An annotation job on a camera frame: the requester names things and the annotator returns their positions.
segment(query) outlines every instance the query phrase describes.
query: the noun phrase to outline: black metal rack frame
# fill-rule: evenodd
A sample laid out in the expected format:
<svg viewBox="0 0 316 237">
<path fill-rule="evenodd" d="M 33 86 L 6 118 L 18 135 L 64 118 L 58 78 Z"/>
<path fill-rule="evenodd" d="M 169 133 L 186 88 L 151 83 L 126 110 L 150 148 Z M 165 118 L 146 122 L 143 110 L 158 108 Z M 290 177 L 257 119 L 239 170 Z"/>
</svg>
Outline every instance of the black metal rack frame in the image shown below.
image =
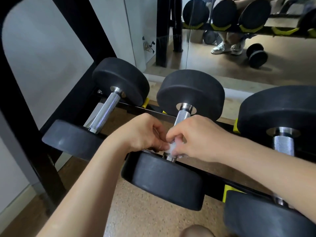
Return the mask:
<svg viewBox="0 0 316 237">
<path fill-rule="evenodd" d="M 156 39 L 156 65 L 167 67 L 167 48 L 169 44 L 169 29 L 172 27 L 173 32 L 173 51 L 182 52 L 182 29 L 189 30 L 215 30 L 210 23 L 205 23 L 199 28 L 188 27 L 184 22 L 181 22 L 182 14 L 182 0 L 158 0 L 157 2 L 157 39 Z M 270 18 L 294 18 L 298 19 L 300 15 L 288 14 L 271 14 Z M 309 34 L 307 31 L 297 30 L 291 33 L 291 27 L 270 27 L 264 26 L 260 30 L 254 32 L 257 35 L 269 36 L 287 36 L 297 38 L 316 38 Z M 232 25 L 225 31 L 243 33 L 239 25 Z"/>
<path fill-rule="evenodd" d="M 0 5 L 1 14 L 1 28 L 3 27 L 3 22 L 9 11 L 22 0 L 5 0 L 2 1 Z M 106 57 L 116 57 L 112 46 L 104 33 L 97 16 L 95 15 L 89 0 L 53 0 L 56 6 L 59 8 L 65 19 L 68 21 L 69 25 L 79 37 L 85 48 L 88 50 L 89 54 L 92 56 L 94 63 L 81 77 L 74 88 L 69 92 L 66 98 L 58 106 L 56 111 L 47 120 L 44 126 L 39 130 L 33 119 L 33 116 L 28 108 L 28 105 L 21 93 L 21 90 L 16 82 L 16 79 L 12 73 L 9 63 L 6 59 L 3 45 L 1 42 L 0 50 L 0 62 L 2 67 L 2 72 L 5 76 L 6 84 L 0 86 L 0 111 L 3 113 L 10 129 L 14 133 L 16 139 L 21 145 L 27 159 L 34 168 L 40 182 L 42 183 L 45 191 L 47 192 L 49 198 L 54 204 L 58 204 L 66 193 L 66 190 L 61 182 L 61 179 L 50 161 L 50 157 L 54 156 L 55 160 L 61 154 L 60 151 L 53 149 L 45 145 L 41 138 L 43 134 L 48 130 L 52 123 L 56 119 L 62 119 L 76 125 L 83 125 L 85 120 L 89 117 L 97 103 L 101 98 L 106 98 L 98 93 L 98 89 L 92 82 L 91 74 L 95 69 L 97 64 Z M 170 5 L 164 7 L 164 9 L 158 10 L 158 16 L 166 17 L 166 13 L 169 13 L 170 17 L 170 6 L 181 3 L 182 0 L 172 0 L 169 2 Z M 174 33 L 174 44 L 178 47 L 175 48 L 177 51 L 182 51 L 182 29 L 181 22 L 179 22 L 179 13 L 181 10 L 173 9 L 172 17 L 175 21 L 175 27 L 173 29 Z M 162 35 L 164 32 L 169 32 L 166 28 L 166 23 L 169 19 L 164 20 L 164 25 L 160 26 L 157 24 L 157 29 L 159 27 L 161 32 L 157 32 L 157 36 Z M 166 43 L 157 42 L 157 47 L 164 46 Z M 129 113 L 134 115 L 140 115 L 142 113 L 149 113 L 160 120 L 168 121 L 174 123 L 175 116 L 167 115 L 162 112 L 162 109 L 155 105 L 147 105 L 146 108 L 135 107 L 127 102 L 121 101 L 118 108 L 127 110 Z M 23 113 L 23 122 L 18 119 L 20 113 Z M 233 132 L 233 126 L 221 122 L 217 122 L 218 125 L 226 129 L 227 131 Z M 257 142 L 269 146 L 271 140 L 261 139 L 256 140 Z M 313 148 L 313 141 L 304 145 L 304 143 L 297 145 L 297 153 L 299 157 L 309 160 L 314 160 L 316 151 Z M 193 171 L 196 171 L 205 180 L 207 187 L 207 195 L 222 200 L 223 190 L 225 185 L 230 185 L 246 193 L 251 193 L 253 195 L 258 195 L 266 199 L 271 199 L 271 196 L 264 193 L 258 192 L 251 188 L 245 187 L 238 183 L 234 183 L 227 179 L 221 178 L 219 176 L 207 173 L 205 171 L 199 170 L 197 168 L 187 166 L 183 163 L 178 163 L 184 165 Z"/>
</svg>

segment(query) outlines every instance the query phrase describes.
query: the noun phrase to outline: hand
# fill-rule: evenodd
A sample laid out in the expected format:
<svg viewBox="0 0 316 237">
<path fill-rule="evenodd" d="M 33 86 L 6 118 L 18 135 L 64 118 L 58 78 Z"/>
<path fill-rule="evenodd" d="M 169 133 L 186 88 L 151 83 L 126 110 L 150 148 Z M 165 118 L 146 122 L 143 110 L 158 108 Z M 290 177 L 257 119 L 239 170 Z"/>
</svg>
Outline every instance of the hand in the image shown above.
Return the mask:
<svg viewBox="0 0 316 237">
<path fill-rule="evenodd" d="M 155 117 L 145 113 L 131 119 L 114 131 L 111 136 L 122 140 L 127 145 L 128 152 L 153 148 L 155 151 L 169 149 L 166 142 L 166 129 Z"/>
<path fill-rule="evenodd" d="M 186 154 L 208 162 L 220 162 L 221 158 L 233 154 L 233 148 L 238 147 L 238 138 L 200 115 L 180 122 L 166 136 L 167 142 L 176 142 L 172 155 Z"/>
</svg>

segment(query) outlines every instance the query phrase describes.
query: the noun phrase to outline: white sneaker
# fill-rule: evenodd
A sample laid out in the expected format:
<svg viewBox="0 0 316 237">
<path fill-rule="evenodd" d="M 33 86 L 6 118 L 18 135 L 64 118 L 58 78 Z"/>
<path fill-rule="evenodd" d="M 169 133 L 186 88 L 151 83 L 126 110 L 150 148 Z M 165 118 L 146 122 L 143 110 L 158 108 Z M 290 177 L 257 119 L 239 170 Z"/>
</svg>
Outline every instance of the white sneaker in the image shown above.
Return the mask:
<svg viewBox="0 0 316 237">
<path fill-rule="evenodd" d="M 241 42 L 235 44 L 232 48 L 232 55 L 240 55 L 245 47 L 246 40 L 242 40 Z"/>
<path fill-rule="evenodd" d="M 212 54 L 222 54 L 232 50 L 232 46 L 229 43 L 224 43 L 223 41 L 211 50 Z"/>
</svg>

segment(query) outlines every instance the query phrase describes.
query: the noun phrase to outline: baseboard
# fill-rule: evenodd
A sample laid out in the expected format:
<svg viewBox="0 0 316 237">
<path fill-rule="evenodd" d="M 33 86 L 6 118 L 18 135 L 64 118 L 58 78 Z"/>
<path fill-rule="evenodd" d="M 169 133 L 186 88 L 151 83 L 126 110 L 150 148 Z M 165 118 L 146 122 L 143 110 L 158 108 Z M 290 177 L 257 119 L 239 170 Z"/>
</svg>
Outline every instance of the baseboard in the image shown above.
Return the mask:
<svg viewBox="0 0 316 237">
<path fill-rule="evenodd" d="M 28 185 L 1 213 L 0 213 L 0 234 L 18 216 L 36 196 L 36 191 Z"/>
</svg>

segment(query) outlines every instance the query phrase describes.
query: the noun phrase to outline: sneaker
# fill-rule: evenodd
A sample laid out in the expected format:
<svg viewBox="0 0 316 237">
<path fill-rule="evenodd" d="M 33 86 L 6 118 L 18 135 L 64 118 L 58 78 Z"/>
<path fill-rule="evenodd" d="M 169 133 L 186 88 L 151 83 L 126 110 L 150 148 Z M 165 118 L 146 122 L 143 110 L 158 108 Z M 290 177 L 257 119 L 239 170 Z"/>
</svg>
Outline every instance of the sneaker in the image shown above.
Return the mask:
<svg viewBox="0 0 316 237">
<path fill-rule="evenodd" d="M 245 47 L 246 40 L 242 40 L 241 42 L 235 44 L 232 48 L 232 55 L 240 55 Z"/>
<path fill-rule="evenodd" d="M 222 54 L 232 50 L 232 46 L 229 43 L 224 43 L 223 41 L 211 50 L 212 54 Z"/>
</svg>

